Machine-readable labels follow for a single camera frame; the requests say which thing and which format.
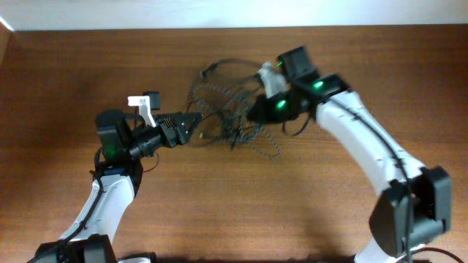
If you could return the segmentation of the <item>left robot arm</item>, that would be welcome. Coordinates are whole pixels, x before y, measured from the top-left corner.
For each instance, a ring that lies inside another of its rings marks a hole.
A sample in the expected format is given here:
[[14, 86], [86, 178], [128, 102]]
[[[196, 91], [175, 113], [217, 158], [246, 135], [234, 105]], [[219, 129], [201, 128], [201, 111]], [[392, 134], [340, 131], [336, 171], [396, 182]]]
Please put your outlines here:
[[155, 115], [155, 126], [121, 110], [96, 119], [102, 143], [94, 155], [91, 193], [73, 224], [54, 242], [43, 243], [33, 262], [117, 262], [112, 247], [120, 220], [137, 195], [144, 173], [141, 160], [159, 148], [185, 145], [202, 113]]

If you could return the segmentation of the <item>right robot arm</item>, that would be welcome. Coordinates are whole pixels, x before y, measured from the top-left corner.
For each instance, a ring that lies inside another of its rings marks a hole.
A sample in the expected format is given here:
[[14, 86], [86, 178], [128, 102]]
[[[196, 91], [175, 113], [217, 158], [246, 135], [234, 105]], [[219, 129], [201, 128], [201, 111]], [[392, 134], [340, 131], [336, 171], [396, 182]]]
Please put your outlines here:
[[452, 182], [441, 166], [428, 168], [408, 153], [366, 109], [338, 73], [321, 75], [303, 46], [257, 71], [264, 94], [247, 118], [261, 124], [307, 114], [350, 154], [378, 200], [369, 217], [371, 239], [352, 262], [413, 262], [451, 228]]

